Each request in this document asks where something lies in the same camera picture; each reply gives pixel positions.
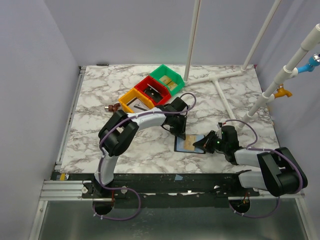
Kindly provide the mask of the black leather card holder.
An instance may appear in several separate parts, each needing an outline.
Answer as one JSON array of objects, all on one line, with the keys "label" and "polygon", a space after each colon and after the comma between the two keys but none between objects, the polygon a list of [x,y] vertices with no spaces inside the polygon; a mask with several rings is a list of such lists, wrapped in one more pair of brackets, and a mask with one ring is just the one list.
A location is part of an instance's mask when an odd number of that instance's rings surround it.
[{"label": "black leather card holder", "polygon": [[174,151],[190,154],[205,154],[206,152],[203,149],[194,146],[195,142],[202,140],[204,137],[204,135],[187,134],[185,139],[182,139],[176,136],[174,140]]}]

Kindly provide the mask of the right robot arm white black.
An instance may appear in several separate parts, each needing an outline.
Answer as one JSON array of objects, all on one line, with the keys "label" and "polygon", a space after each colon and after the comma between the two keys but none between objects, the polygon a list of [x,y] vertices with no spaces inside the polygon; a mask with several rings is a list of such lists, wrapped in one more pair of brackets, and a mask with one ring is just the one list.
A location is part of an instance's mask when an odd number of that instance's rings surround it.
[{"label": "right robot arm white black", "polygon": [[205,137],[193,143],[193,146],[211,154],[219,152],[233,165],[260,169],[238,174],[238,179],[230,183],[230,191],[236,196],[243,195],[248,188],[255,188],[279,197],[295,194],[308,186],[305,173],[288,148],[253,150],[241,147],[238,133],[232,125],[222,126],[220,135],[213,130],[210,131]]}]

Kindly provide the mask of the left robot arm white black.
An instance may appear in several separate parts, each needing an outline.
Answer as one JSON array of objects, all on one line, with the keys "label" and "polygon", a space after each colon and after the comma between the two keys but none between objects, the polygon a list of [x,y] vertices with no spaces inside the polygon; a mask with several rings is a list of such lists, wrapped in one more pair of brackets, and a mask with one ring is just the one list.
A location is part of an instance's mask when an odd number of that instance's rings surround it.
[{"label": "left robot arm white black", "polygon": [[114,179],[118,158],[129,148],[137,132],[161,127],[170,134],[185,139],[187,112],[191,109],[180,97],[176,97],[171,103],[138,113],[117,110],[98,133],[102,157],[94,174],[97,182],[93,191],[101,198],[110,194],[110,183]]}]

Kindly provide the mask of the gold credit card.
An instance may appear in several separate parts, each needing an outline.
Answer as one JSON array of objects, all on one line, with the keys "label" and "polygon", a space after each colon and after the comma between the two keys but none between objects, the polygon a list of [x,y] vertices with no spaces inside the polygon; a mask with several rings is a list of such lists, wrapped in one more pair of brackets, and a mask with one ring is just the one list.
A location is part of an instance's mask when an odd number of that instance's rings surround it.
[{"label": "gold credit card", "polygon": [[183,147],[186,151],[194,152],[195,146],[193,145],[197,141],[197,136],[193,134],[187,134],[184,140]]}]

